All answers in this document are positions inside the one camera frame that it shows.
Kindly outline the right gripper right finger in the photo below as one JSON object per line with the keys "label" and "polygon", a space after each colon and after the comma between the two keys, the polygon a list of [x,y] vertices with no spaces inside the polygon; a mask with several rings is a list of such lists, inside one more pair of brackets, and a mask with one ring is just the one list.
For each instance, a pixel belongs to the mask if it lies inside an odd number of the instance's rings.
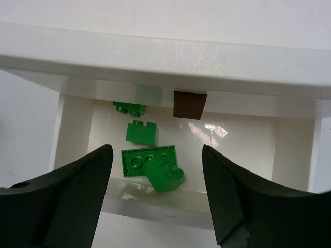
{"label": "right gripper right finger", "polygon": [[330,192],[271,182],[208,145],[202,166],[220,247],[330,247]]}

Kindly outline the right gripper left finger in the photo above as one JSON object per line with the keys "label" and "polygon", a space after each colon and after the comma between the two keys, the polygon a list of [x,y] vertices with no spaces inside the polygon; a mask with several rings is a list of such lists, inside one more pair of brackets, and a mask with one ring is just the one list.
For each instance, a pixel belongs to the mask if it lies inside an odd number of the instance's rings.
{"label": "right gripper left finger", "polygon": [[105,144],[42,176],[1,188],[1,247],[91,247],[113,162]]}

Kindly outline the white drawer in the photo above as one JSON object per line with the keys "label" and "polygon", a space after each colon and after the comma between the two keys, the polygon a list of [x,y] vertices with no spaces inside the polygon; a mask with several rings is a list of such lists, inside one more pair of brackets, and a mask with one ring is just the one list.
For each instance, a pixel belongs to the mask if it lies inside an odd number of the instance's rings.
{"label": "white drawer", "polygon": [[[127,141],[133,117],[116,111],[111,102],[61,95],[52,167],[111,144],[114,159],[104,213],[207,230],[213,224],[202,168],[204,145],[268,180],[312,190],[319,120],[210,112],[189,120],[174,118],[172,109],[164,107],[149,107],[140,120],[157,125],[156,146]],[[135,171],[151,161],[172,162],[183,170],[185,181],[177,190],[158,193],[145,176],[125,177],[123,159]]]}

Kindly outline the green square lego brick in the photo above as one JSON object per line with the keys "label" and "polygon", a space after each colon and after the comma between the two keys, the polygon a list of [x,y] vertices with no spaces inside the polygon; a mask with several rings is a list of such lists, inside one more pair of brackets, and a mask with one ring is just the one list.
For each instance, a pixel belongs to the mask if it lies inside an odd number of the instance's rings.
{"label": "green square lego brick", "polygon": [[178,189],[185,181],[185,174],[176,161],[168,157],[154,157],[145,165],[145,174],[156,192]]}

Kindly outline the green lego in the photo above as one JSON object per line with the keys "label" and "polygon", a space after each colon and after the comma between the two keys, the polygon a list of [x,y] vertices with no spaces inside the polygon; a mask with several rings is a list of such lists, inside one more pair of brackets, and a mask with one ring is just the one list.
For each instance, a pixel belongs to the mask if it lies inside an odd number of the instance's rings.
{"label": "green lego", "polygon": [[168,157],[176,159],[175,146],[160,146],[140,149],[122,150],[122,168],[124,177],[138,177],[145,175],[145,165],[154,157]]}

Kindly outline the brown top drawer tab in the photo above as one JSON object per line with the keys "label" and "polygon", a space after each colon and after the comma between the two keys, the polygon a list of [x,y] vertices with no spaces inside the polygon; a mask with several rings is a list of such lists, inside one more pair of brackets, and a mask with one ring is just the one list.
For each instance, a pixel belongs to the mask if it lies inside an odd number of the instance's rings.
{"label": "brown top drawer tab", "polygon": [[206,99],[207,94],[175,91],[173,117],[200,120]]}

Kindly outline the white three-drawer cabinet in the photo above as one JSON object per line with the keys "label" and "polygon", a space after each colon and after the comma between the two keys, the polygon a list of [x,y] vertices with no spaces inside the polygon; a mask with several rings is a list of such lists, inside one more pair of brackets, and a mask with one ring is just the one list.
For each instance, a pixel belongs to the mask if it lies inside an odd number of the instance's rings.
{"label": "white three-drawer cabinet", "polygon": [[1,1],[1,69],[64,95],[330,116],[330,1]]}

